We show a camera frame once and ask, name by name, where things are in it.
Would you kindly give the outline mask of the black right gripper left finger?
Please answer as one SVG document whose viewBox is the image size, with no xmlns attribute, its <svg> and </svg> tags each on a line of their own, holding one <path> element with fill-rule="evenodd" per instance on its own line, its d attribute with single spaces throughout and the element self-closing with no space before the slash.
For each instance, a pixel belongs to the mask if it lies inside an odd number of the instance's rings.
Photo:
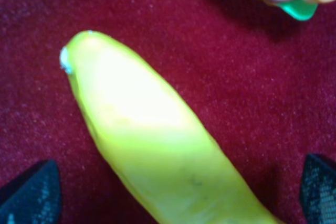
<svg viewBox="0 0 336 224">
<path fill-rule="evenodd" d="M 1 223 L 59 222 L 61 186 L 53 159 L 39 161 L 1 187 Z"/>
</svg>

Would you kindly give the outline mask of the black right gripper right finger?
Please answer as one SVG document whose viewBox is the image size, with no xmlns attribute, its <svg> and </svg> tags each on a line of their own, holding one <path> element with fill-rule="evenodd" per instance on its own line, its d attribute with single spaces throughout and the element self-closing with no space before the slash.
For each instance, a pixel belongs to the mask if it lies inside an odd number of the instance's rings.
<svg viewBox="0 0 336 224">
<path fill-rule="evenodd" d="M 335 162 L 320 154 L 304 160 L 299 201 L 307 223 L 335 224 Z"/>
</svg>

